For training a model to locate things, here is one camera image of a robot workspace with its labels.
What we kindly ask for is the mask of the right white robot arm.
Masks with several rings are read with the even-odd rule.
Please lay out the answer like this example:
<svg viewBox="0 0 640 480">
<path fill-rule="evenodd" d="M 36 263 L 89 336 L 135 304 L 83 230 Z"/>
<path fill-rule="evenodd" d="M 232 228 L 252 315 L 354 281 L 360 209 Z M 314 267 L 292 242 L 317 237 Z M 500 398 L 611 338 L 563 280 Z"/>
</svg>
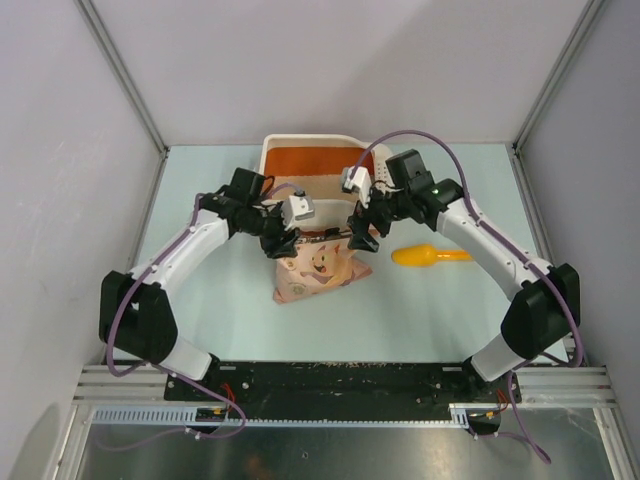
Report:
<svg viewBox="0 0 640 480">
<path fill-rule="evenodd" d="M 386 236 L 396 221 L 411 219 L 465 250 L 497 283 L 510 306 L 499 333 L 465 362 L 463 393 L 484 401 L 497 379 L 536 359 L 554 343 L 576 333 L 580 282 L 568 264 L 553 266 L 525 252 L 482 214 L 456 181 L 436 182 L 420 154 L 408 150 L 387 160 L 388 182 L 375 182 L 357 164 L 344 169 L 342 188 L 359 200 L 347 224 L 353 250 L 377 252 L 371 232 Z"/>
</svg>

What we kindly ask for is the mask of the yellow plastic scoop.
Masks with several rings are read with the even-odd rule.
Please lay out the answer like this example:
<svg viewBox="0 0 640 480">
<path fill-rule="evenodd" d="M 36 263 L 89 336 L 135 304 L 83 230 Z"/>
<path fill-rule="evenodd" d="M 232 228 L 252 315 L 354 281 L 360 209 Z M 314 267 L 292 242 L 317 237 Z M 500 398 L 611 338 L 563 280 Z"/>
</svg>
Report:
<svg viewBox="0 0 640 480">
<path fill-rule="evenodd" d="M 427 268 L 442 262 L 469 262 L 473 258 L 464 250 L 443 250 L 420 244 L 394 250 L 391 259 L 403 267 Z"/>
</svg>

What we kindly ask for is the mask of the pink cat litter bag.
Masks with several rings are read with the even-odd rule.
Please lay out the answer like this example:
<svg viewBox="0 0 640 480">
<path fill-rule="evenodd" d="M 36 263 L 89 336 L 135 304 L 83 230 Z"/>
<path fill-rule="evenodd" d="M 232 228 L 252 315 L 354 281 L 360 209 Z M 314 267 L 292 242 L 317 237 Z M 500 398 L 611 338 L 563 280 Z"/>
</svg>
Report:
<svg viewBox="0 0 640 480">
<path fill-rule="evenodd" d="M 295 257 L 276 261 L 273 299 L 286 304 L 346 287 L 370 276 L 372 268 L 355 257 L 347 237 L 296 246 Z"/>
</svg>

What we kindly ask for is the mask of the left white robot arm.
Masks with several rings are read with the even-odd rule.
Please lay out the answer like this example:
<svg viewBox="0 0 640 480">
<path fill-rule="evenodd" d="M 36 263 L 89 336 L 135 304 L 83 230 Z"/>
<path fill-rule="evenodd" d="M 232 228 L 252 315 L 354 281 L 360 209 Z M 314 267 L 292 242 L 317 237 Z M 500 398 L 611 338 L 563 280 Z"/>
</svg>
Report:
<svg viewBox="0 0 640 480">
<path fill-rule="evenodd" d="M 212 369 L 213 354 L 185 339 L 172 308 L 172 299 L 190 274 L 235 234 L 256 237 L 270 259 L 293 257 L 301 235 L 299 224 L 313 217 L 311 198 L 301 188 L 273 204 L 263 187 L 265 176 L 243 168 L 212 193 L 199 193 L 186 227 L 151 259 L 127 273 L 112 271 L 101 284 L 100 339 L 112 351 L 122 350 L 186 377 L 186 387 L 197 398 L 214 397 L 221 387 Z"/>
</svg>

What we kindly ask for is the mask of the white orange litter box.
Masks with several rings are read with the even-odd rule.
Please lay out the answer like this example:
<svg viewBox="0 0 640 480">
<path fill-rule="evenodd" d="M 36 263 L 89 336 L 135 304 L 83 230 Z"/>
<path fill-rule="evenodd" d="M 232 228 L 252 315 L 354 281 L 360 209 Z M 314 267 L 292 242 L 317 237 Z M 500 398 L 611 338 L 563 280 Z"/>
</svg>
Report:
<svg viewBox="0 0 640 480">
<path fill-rule="evenodd" d="M 273 179 L 264 204 L 285 200 L 298 190 L 309 195 L 315 216 L 303 222 L 301 231 L 349 229 L 347 219 L 359 200 L 343 193 L 341 174 L 354 166 L 368 144 L 338 134 L 272 134 L 264 139 L 259 173 Z"/>
</svg>

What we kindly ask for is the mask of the black bag clip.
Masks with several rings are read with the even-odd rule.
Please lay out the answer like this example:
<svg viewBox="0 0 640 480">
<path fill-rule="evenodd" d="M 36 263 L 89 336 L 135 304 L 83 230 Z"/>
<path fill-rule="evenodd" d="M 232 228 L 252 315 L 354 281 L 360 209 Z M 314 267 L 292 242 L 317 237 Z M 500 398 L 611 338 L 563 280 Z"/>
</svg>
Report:
<svg viewBox="0 0 640 480">
<path fill-rule="evenodd" d="M 350 229 L 341 229 L 333 227 L 322 231 L 302 231 L 299 237 L 300 243 L 323 243 L 327 241 L 341 240 L 350 238 L 352 231 Z"/>
</svg>

